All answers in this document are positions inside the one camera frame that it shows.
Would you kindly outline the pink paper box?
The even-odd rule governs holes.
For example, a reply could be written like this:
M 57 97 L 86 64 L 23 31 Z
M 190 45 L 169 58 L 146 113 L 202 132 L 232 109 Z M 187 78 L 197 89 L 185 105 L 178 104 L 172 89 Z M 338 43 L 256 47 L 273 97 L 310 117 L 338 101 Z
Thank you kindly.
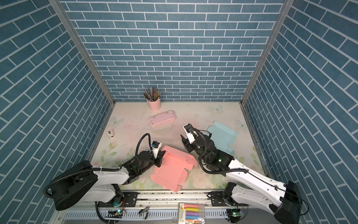
M 197 160 L 190 154 L 170 146 L 163 147 L 165 154 L 160 167 L 155 166 L 150 178 L 156 184 L 173 192 L 181 190 L 187 178 L 187 170 L 198 167 Z

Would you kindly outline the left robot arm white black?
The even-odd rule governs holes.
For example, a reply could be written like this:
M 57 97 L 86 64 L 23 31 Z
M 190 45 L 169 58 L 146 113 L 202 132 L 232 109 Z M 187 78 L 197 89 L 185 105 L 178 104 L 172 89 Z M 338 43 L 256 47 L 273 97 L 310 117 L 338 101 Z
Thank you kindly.
M 161 150 L 142 151 L 115 169 L 96 168 L 89 161 L 82 161 L 54 178 L 43 189 L 43 195 L 53 199 L 58 211 L 82 202 L 108 203 L 114 198 L 121 199 L 120 186 L 135 182 L 153 166 L 160 167 L 165 153 Z

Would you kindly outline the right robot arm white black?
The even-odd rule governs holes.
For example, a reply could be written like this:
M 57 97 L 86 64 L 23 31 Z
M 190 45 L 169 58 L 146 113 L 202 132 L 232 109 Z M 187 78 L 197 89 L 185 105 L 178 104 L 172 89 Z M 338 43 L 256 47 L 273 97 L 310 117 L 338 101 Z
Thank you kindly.
M 220 197 L 228 205 L 243 203 L 264 210 L 281 224 L 297 224 L 306 202 L 297 184 L 266 177 L 217 149 L 209 136 L 188 133 L 181 138 L 188 152 L 198 155 L 199 165 L 207 174 L 223 175 L 230 181 Z

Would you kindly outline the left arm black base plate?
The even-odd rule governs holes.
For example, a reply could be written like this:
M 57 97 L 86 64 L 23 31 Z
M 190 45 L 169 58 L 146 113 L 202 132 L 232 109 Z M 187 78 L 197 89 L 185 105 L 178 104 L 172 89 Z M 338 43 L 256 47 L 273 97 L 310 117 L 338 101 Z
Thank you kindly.
M 115 196 L 107 203 L 98 202 L 99 208 L 126 208 L 135 207 L 137 203 L 138 192 L 123 192 L 121 196 Z

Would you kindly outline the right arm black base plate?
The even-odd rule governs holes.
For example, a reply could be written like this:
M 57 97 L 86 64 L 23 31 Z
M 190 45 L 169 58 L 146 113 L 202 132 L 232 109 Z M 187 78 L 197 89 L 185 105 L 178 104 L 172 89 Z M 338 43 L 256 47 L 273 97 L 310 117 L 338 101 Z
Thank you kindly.
M 237 206 L 238 203 L 232 198 L 232 193 L 228 191 L 211 191 L 207 194 L 213 207 Z

